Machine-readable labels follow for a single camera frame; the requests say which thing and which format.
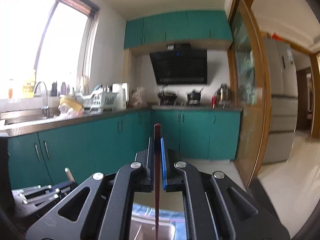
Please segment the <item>black cooking pot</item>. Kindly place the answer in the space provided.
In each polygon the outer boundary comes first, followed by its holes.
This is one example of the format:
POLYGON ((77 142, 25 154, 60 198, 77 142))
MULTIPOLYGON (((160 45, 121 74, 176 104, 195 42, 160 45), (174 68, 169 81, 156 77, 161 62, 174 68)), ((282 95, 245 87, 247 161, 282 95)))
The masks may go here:
POLYGON ((187 105, 189 106, 198 106, 201 104, 201 95, 204 88, 200 90, 193 89, 190 93, 187 94, 187 105))

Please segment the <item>wooden glass sliding door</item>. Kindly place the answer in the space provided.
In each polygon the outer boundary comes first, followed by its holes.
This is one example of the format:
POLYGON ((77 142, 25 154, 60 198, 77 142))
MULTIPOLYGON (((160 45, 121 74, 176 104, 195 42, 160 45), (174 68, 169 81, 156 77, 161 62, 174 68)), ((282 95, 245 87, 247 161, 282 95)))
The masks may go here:
POLYGON ((251 6, 232 0, 228 16, 233 42, 227 51, 232 100, 242 109, 235 165, 245 187, 257 178, 271 121, 271 87, 263 37, 251 6))

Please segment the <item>blue striped cloth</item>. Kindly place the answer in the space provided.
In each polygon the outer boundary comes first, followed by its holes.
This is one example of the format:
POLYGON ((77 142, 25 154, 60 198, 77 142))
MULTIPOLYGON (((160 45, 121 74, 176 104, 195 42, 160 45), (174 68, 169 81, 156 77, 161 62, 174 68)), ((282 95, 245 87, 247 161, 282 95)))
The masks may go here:
MULTIPOLYGON (((132 215, 141 216, 141 217, 154 217, 155 218, 155 209, 153 207, 134 203, 133 207, 132 207, 132 215)), ((173 224, 176 228, 174 239, 169 239, 169 240, 187 239, 185 217, 184 217, 183 212, 176 212, 176 211, 160 209, 159 210, 159 219, 160 218, 169 219, 171 224, 173 224)))

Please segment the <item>clear plastic bag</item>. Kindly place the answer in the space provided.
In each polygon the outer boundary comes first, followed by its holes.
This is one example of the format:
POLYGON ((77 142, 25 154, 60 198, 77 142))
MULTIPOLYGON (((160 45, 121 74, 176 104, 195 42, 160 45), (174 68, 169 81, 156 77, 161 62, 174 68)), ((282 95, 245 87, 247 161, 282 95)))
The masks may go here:
POLYGON ((145 99, 145 89, 143 87, 137 87, 131 95, 130 102, 133 107, 146 107, 148 104, 145 99))

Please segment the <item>white plastic utensil basket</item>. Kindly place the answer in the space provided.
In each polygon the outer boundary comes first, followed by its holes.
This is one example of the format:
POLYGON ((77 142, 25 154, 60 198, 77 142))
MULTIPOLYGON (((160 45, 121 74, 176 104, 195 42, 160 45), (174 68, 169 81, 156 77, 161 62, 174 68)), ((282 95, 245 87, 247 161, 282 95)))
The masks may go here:
MULTIPOLYGON (((160 218, 158 239, 174 239, 176 228, 167 218, 160 218)), ((156 224, 154 217, 131 217, 129 239, 156 239, 156 224)))

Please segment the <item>red canister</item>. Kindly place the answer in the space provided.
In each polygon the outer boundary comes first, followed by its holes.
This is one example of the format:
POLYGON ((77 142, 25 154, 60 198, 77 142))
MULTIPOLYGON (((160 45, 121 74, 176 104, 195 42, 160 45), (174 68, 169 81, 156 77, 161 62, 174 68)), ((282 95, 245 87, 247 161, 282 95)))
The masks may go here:
POLYGON ((212 103, 212 108, 215 108, 215 107, 216 107, 216 102, 217 102, 217 97, 216 97, 216 95, 214 95, 214 96, 212 96, 212 101, 211 101, 211 103, 212 103))

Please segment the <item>chrome sink faucet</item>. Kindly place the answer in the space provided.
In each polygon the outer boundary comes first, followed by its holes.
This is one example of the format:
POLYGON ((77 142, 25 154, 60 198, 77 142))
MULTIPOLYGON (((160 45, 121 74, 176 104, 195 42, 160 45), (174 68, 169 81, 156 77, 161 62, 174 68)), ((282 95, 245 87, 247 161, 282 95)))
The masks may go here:
POLYGON ((43 105, 41 106, 42 114, 45 118, 49 118, 50 116, 50 108, 48 102, 48 89, 46 84, 43 81, 39 81, 36 83, 34 88, 34 96, 41 96, 41 85, 44 85, 44 96, 43 96, 43 105))

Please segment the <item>white chopstick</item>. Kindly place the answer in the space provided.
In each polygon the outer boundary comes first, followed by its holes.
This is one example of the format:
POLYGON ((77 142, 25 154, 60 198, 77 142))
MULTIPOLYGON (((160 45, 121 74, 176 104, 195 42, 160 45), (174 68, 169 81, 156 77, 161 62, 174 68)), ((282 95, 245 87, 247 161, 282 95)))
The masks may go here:
POLYGON ((72 175, 72 173, 71 173, 71 171, 70 171, 70 169, 69 168, 65 168, 65 173, 66 173, 66 176, 67 176, 67 178, 68 178, 68 180, 71 182, 71 183, 74 183, 75 182, 75 179, 74 179, 74 177, 73 177, 73 175, 72 175))

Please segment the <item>yellow bottle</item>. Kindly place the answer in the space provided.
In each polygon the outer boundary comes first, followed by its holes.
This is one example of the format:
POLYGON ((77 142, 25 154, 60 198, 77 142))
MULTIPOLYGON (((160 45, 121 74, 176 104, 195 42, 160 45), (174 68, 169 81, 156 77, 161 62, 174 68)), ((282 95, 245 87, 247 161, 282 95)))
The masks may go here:
POLYGON ((23 83, 22 92, 24 98, 33 98, 34 97, 34 87, 35 87, 35 77, 30 76, 26 78, 23 83))

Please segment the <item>dark red chopstick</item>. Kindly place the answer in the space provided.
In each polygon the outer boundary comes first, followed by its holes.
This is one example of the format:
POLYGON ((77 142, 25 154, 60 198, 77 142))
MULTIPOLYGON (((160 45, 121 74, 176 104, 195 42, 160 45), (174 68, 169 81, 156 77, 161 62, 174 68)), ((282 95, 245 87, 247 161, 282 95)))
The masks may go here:
POLYGON ((154 190, 155 190, 155 230, 156 240, 158 240, 159 230, 159 187, 161 169, 161 125, 154 126, 154 190))

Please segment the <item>yellow bowl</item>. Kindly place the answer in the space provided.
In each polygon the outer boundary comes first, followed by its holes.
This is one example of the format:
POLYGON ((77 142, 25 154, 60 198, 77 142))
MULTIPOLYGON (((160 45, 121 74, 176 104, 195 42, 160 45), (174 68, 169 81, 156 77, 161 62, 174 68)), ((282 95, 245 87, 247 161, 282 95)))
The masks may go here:
POLYGON ((73 97, 69 95, 60 95, 59 97, 59 111, 61 113, 67 113, 71 108, 74 112, 82 114, 84 112, 84 107, 82 104, 77 102, 73 97))

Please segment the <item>stainless steel pot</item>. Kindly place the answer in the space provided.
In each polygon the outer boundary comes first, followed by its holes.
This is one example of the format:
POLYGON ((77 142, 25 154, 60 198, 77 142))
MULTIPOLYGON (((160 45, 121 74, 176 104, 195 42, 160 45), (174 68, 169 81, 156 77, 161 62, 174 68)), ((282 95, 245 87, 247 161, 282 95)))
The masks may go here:
POLYGON ((217 102, 220 105, 229 104, 231 102, 231 90, 226 83, 222 83, 216 92, 217 102))

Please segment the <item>teal upper cabinets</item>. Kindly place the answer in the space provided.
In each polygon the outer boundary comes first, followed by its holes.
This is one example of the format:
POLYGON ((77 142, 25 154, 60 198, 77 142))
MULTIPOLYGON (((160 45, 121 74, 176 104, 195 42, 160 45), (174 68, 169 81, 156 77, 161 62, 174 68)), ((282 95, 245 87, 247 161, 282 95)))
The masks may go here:
POLYGON ((173 41, 233 40, 225 11, 167 12, 127 21, 124 48, 173 41))

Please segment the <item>silver refrigerator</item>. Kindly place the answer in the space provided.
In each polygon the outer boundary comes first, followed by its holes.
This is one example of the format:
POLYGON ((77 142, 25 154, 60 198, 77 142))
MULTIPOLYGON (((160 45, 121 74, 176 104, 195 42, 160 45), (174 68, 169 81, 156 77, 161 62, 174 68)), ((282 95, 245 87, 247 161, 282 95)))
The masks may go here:
POLYGON ((263 38, 271 87, 271 121, 263 164, 290 157, 298 114, 296 65, 288 44, 263 38))

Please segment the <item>teal cabinets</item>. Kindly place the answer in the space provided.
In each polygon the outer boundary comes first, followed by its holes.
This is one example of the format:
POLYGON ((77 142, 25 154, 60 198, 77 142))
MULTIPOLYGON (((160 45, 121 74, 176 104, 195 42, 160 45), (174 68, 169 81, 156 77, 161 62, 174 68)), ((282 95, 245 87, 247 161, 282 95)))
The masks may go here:
POLYGON ((173 41, 233 40, 225 11, 167 12, 127 21, 124 48, 173 41))
POLYGON ((95 172, 110 174, 148 147, 155 124, 165 146, 182 158, 233 160, 240 111, 149 110, 28 133, 15 129, 8 140, 9 178, 13 189, 57 184, 69 168, 81 183, 95 172))

